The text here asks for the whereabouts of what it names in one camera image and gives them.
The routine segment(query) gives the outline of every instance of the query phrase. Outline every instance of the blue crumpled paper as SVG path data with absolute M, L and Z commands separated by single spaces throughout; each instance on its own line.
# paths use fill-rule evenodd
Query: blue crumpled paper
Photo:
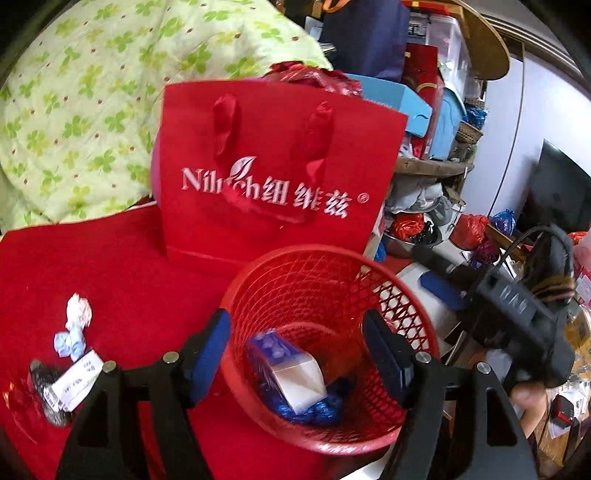
M 281 394 L 270 388 L 267 383 L 261 384 L 261 397 L 265 405 L 281 418 L 299 425 L 316 425 L 328 427 L 337 425 L 343 416 L 343 402 L 353 389 L 353 382 L 347 378 L 339 378 L 327 388 L 328 396 L 303 412 L 296 414 Z
M 53 348 L 60 357 L 69 356 L 73 362 L 77 362 L 86 350 L 82 329 L 75 326 L 69 332 L 56 333 L 53 338 Z

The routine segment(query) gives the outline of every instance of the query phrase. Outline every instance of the white label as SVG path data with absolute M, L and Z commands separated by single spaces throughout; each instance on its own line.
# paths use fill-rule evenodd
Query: white label
M 51 386 L 52 393 L 60 402 L 60 408 L 73 411 L 86 398 L 102 368 L 103 361 L 94 350 L 72 365 Z

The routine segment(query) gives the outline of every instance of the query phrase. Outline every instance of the red paper bag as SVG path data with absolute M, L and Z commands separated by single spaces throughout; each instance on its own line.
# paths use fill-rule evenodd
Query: red paper bag
M 169 260 L 234 275 L 288 245 L 362 253 L 405 125 L 391 109 L 307 86 L 167 86 L 160 175 Z

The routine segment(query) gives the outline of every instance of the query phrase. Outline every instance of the cardboard box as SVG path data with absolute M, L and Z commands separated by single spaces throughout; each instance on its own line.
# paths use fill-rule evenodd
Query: cardboard box
M 274 331 L 249 341 L 249 359 L 256 373 L 277 390 L 295 413 L 326 398 L 326 386 L 315 358 Z

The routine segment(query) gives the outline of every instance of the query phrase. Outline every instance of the shelf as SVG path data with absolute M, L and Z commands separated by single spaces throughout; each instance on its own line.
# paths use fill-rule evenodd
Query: shelf
M 413 158 L 398 157 L 396 173 L 409 175 L 430 175 L 432 177 L 453 177 L 462 175 L 466 169 L 471 171 L 473 164 L 455 163 L 451 161 L 415 160 Z

